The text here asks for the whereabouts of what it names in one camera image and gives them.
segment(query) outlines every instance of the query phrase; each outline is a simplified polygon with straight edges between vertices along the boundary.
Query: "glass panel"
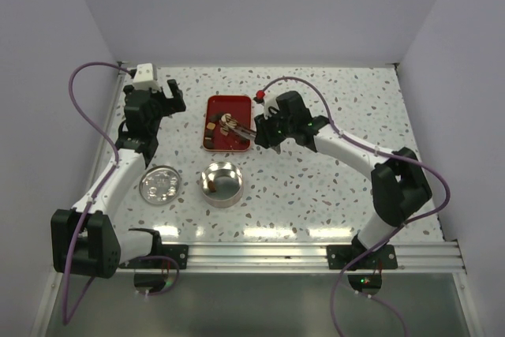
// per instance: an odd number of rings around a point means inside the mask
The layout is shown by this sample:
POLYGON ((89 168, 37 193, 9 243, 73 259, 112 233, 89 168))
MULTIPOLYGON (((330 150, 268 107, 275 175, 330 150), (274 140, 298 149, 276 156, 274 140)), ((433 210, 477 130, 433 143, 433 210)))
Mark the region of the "glass panel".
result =
MULTIPOLYGON (((69 326, 60 295, 48 336, 335 336, 329 294, 336 275, 197 275, 182 272, 178 287, 144 300, 133 275, 97 279, 69 326)), ((71 282, 71 302, 86 278, 71 282)), ((384 275, 379 297, 405 318, 412 337, 468 336, 452 275, 384 275)), ((395 315, 344 286, 336 310, 349 337, 403 336, 395 315)))

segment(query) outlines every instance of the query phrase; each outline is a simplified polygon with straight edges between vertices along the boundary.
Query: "small red object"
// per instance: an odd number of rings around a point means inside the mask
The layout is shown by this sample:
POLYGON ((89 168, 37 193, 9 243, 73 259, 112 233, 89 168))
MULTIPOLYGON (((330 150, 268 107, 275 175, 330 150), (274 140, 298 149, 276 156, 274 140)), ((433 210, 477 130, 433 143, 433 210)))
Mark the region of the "small red object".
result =
POLYGON ((259 90, 257 93, 256 93, 256 98, 259 99, 259 100, 262 100, 262 98, 265 97, 265 91, 263 90, 259 90))

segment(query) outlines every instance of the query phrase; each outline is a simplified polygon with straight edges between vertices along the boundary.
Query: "silver metal bowl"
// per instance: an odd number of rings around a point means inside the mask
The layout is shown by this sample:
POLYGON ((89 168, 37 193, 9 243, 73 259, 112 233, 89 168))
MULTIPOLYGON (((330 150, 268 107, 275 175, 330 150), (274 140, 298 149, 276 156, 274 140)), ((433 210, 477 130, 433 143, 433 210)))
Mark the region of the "silver metal bowl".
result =
POLYGON ((211 206, 228 208, 244 193, 244 179, 238 167, 229 162, 211 163, 201 175, 202 195, 211 206))
POLYGON ((170 203, 179 194, 181 176, 170 166, 157 166, 142 176, 140 195, 152 205, 170 203))

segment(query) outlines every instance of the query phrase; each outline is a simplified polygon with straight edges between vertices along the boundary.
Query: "white connector block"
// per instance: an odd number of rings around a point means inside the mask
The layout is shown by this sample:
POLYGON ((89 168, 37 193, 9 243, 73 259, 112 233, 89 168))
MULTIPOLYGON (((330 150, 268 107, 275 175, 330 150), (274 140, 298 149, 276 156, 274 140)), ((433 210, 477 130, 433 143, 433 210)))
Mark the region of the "white connector block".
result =
POLYGON ((133 87, 136 90, 161 91, 156 67, 152 63, 143 63, 137 66, 137 73, 133 78, 133 87))

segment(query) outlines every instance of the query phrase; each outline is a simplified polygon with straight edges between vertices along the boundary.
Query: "metal lid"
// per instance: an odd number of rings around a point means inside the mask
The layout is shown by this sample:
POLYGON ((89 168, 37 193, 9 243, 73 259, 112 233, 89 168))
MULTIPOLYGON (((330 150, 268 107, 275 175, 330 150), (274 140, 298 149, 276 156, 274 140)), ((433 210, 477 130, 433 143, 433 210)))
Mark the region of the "metal lid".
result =
POLYGON ((140 180, 140 195, 149 204, 170 203, 179 194, 181 175, 169 166, 157 166, 144 174, 140 180))

